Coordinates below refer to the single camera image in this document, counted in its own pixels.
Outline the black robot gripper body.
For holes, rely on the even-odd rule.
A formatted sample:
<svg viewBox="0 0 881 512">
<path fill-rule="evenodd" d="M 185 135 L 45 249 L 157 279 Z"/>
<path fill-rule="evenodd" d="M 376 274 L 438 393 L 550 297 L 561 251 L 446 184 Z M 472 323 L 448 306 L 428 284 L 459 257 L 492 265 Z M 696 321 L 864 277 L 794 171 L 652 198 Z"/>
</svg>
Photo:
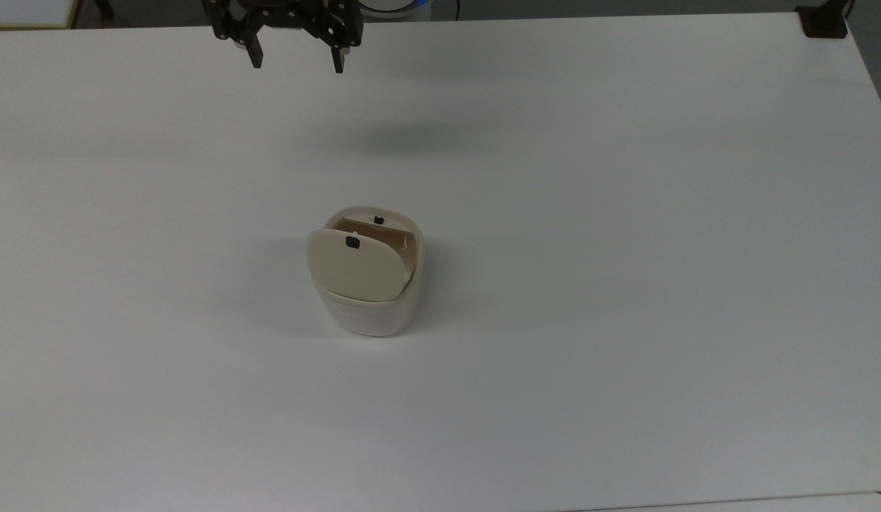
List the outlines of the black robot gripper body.
<svg viewBox="0 0 881 512">
<path fill-rule="evenodd" d="M 249 43 L 262 27 L 299 29 L 330 48 L 356 48 L 363 15 L 356 1 L 203 1 L 216 38 Z"/>
</svg>

